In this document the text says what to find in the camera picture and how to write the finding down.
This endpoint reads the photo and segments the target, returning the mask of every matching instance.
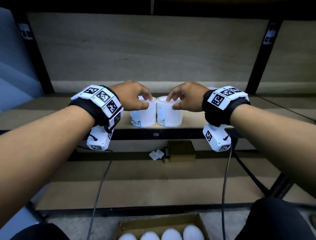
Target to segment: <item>person's right arm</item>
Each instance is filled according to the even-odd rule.
[[[183,100],[173,105],[173,109],[199,112],[208,90],[187,82],[175,87],[167,101],[181,97]],[[274,166],[316,197],[316,125],[247,104],[233,111],[230,122]]]

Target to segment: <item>concrete floor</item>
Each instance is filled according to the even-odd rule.
[[[308,216],[311,213],[307,210],[300,210],[300,213],[309,223]],[[211,240],[221,240],[222,219],[220,211],[200,213]],[[233,240],[244,226],[248,209],[235,209],[225,211],[226,239]],[[114,230],[119,221],[132,220],[146,217],[96,217],[93,222],[91,240],[113,240]],[[56,224],[71,240],[82,240],[87,238],[91,218],[88,217],[58,217],[49,218],[48,222]]]

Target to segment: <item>white cylindrical container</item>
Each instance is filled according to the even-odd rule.
[[[138,96],[138,99],[144,103],[149,103],[149,107],[146,110],[131,111],[131,124],[138,128],[147,128],[154,125],[156,123],[157,99],[153,98],[152,101],[149,101],[144,100],[142,96]]]
[[[182,123],[182,110],[173,110],[171,107],[181,100],[166,102],[167,96],[157,98],[157,123],[163,127],[177,127]]]

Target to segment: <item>black pants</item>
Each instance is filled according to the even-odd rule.
[[[11,240],[69,240],[54,224],[30,226]],[[251,207],[246,224],[235,240],[316,240],[305,219],[288,202],[262,198]]]

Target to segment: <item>hand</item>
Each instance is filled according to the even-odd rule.
[[[153,100],[148,88],[132,80],[113,85],[110,88],[117,94],[122,107],[126,111],[145,110],[149,107],[149,103],[138,100],[139,95],[142,95],[145,100]]]
[[[209,89],[201,84],[185,82],[174,87],[166,101],[170,102],[171,99],[177,100],[180,98],[182,101],[172,105],[172,109],[202,112],[203,96],[207,91],[209,91]]]

